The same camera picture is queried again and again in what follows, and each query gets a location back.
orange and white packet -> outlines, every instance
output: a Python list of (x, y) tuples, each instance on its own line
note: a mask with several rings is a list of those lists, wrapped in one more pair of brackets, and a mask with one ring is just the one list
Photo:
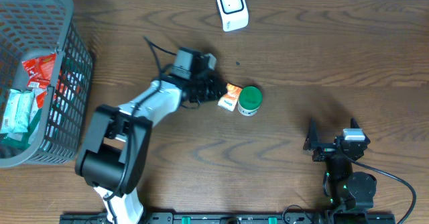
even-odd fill
[(223, 107), (224, 109), (234, 111), (242, 89), (228, 83), (227, 90), (227, 94), (223, 95), (219, 99), (217, 105)]

wooden surface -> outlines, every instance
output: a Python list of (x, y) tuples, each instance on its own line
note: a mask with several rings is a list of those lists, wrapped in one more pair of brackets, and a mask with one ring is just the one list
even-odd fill
[[(263, 91), (253, 117), (216, 103), (167, 116), (153, 131), (139, 183), (146, 206), (178, 212), (327, 207), (324, 164), (302, 150), (308, 120), (314, 117), (331, 140), (353, 116), (372, 140), (360, 161), (408, 180), (418, 194), (408, 223), (427, 223), (429, 0), (247, 0), (249, 25), (230, 33), (221, 29), (215, 0), (74, 3), (80, 34), (97, 55), (88, 119), (101, 103), (131, 100), (156, 75), (143, 36), (171, 51), (211, 52), (229, 82)], [(74, 163), (0, 175), (0, 223), (57, 223), (63, 212), (103, 210)], [(409, 190), (374, 175), (373, 211), (391, 211), (399, 221), (411, 203)]]

gray plastic basket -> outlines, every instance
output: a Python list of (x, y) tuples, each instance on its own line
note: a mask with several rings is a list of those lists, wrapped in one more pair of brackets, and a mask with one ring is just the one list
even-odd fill
[(93, 61), (72, 22), (73, 9), (72, 0), (0, 0), (0, 120), (10, 89), (31, 90), (21, 62), (57, 53), (36, 138), (25, 150), (0, 142), (0, 167), (74, 159)]

green lid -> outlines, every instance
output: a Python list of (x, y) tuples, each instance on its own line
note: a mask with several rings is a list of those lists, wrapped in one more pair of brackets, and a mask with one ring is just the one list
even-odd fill
[(262, 93), (256, 87), (245, 87), (239, 97), (239, 104), (246, 110), (254, 110), (262, 103)]

